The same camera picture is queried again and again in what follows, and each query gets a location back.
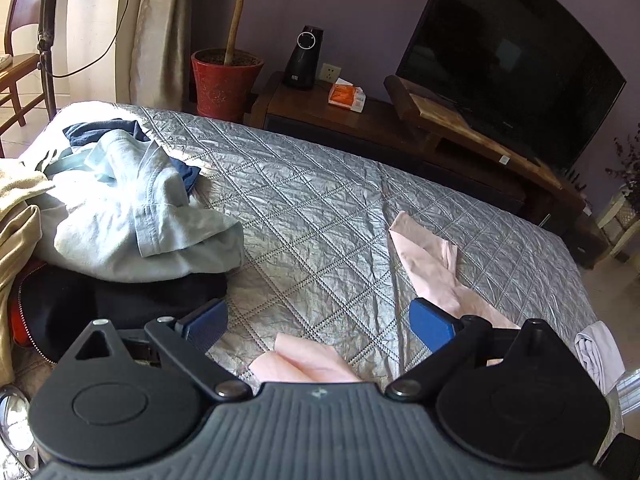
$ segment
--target electrical outlet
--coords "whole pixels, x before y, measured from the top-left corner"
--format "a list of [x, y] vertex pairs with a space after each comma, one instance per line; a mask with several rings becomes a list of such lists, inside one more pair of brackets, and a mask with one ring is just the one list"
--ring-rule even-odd
[[320, 69], [319, 80], [327, 81], [328, 83], [335, 83], [340, 77], [340, 71], [342, 69], [339, 66], [329, 65], [324, 63]]

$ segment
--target tissue box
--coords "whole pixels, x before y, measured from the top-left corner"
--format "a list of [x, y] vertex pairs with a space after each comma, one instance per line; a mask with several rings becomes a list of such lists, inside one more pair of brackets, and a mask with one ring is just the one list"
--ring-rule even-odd
[[338, 78], [329, 92], [329, 104], [362, 113], [366, 95], [359, 86]]

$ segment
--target navy blue clothing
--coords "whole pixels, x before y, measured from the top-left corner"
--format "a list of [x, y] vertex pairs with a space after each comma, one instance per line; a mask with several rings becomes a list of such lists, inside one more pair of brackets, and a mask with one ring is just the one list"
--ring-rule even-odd
[[[122, 119], [112, 119], [110, 121], [95, 121], [93, 123], [78, 123], [66, 127], [62, 132], [69, 139], [71, 146], [84, 146], [90, 142], [98, 142], [100, 138], [111, 130], [124, 130], [129, 132], [134, 139], [140, 142], [149, 142], [151, 139], [145, 135], [138, 124], [138, 121], [124, 121]], [[187, 166], [183, 161], [171, 158], [171, 164], [180, 173], [184, 189], [191, 192], [196, 184], [196, 179], [200, 174], [200, 168]]]

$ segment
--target blue gripper pad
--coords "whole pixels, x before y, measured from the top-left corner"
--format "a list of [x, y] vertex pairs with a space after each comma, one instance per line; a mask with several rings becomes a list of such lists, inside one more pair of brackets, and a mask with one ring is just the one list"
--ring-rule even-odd
[[453, 339], [460, 321], [431, 301], [415, 298], [409, 304], [409, 325], [420, 341], [435, 352]]
[[227, 323], [226, 303], [216, 298], [176, 321], [175, 331], [198, 350], [206, 353], [226, 332]]

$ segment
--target pile of clothes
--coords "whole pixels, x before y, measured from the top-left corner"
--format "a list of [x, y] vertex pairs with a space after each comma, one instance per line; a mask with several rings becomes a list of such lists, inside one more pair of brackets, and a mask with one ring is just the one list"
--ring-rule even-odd
[[141, 328], [182, 317], [224, 296], [224, 273], [242, 263], [240, 222], [201, 207], [199, 168], [169, 158], [138, 122], [64, 134], [30, 167], [0, 160], [2, 384], [14, 378], [10, 322], [18, 343], [56, 362], [92, 319]]

